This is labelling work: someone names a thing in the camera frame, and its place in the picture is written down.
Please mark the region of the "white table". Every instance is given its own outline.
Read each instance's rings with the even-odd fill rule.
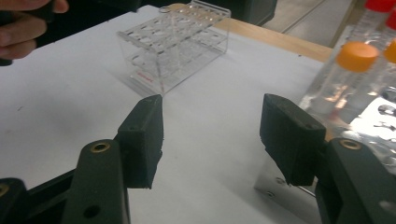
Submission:
[[[115,136],[142,98],[117,79],[127,72],[115,33],[156,16],[142,7],[0,68],[0,178],[30,189]],[[253,188],[262,97],[297,102],[321,66],[230,34],[225,55],[165,95],[163,158],[153,189],[129,192],[132,223],[303,223]]]

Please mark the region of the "floor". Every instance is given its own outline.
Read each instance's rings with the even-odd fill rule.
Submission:
[[[363,12],[361,0],[277,0],[276,14],[262,27],[332,48]]]

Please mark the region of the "finger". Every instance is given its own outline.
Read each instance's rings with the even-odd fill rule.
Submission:
[[[0,58],[8,60],[21,59],[30,54],[35,48],[36,42],[34,40],[7,46],[6,48],[0,47]]]
[[[53,11],[56,13],[64,13],[69,9],[69,4],[66,0],[55,0]]]
[[[0,0],[0,10],[26,11],[46,5],[50,0]]]
[[[39,18],[24,13],[16,15],[14,22],[0,26],[0,47],[37,38],[47,30],[47,24]]]

